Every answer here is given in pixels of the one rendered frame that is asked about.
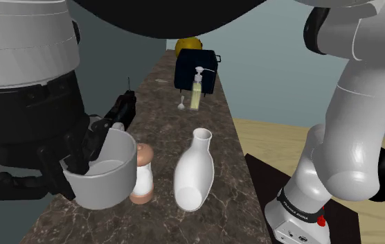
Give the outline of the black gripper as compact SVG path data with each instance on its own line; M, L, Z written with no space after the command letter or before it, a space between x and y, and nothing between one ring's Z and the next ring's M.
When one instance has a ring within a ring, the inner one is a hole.
M121 123L126 130L135 115L135 92L128 89L103 118L87 116L73 71L46 85L0 89L0 164L40 168L42 163L38 177L0 172L0 201L38 200L48 193L73 200L75 193L58 159L68 155L66 169L84 175L110 127Z

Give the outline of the white cup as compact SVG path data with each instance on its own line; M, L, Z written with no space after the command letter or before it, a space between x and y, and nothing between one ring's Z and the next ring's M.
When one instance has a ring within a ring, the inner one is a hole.
M126 131L110 128L97 160L89 163L85 175L64 169L66 180L81 207L101 210L126 198L136 184L137 145Z

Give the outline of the copper and white salt shaker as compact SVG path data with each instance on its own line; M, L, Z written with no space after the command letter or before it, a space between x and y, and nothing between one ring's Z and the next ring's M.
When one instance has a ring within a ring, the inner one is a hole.
M154 185L151 162L153 157L154 151L150 145L137 144L136 185L129 196L134 204L145 204L152 199Z

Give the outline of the white vase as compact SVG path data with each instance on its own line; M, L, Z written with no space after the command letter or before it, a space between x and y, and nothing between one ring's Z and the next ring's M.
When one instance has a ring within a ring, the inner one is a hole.
M189 149L180 157L174 170L174 198L180 209L196 211L205 202L214 180L214 163L210 154L212 133L196 128Z

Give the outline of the yellow soap dispenser bottle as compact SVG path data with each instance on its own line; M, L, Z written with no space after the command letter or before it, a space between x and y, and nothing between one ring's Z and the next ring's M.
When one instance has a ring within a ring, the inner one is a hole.
M190 109L191 110L198 110L199 109L199 103L202 93L202 72L203 71L211 71L215 72L211 69L206 69L203 67L195 67L196 74L194 77L194 81L192 83L192 89L191 89L191 97L190 97Z

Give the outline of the black toaster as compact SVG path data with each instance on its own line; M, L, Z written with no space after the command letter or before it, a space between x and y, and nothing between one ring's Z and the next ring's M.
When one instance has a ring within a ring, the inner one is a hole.
M196 67L202 67L202 93L213 94L218 64L221 56L213 50L182 49L176 61L174 87L190 91L193 87Z

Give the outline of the yellow round object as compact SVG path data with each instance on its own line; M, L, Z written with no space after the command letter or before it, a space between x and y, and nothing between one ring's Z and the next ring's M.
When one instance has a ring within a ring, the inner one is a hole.
M179 56L179 53L182 49L199 49L202 50L203 44L200 39L196 37L188 37L183 39L178 39L175 44L175 55Z

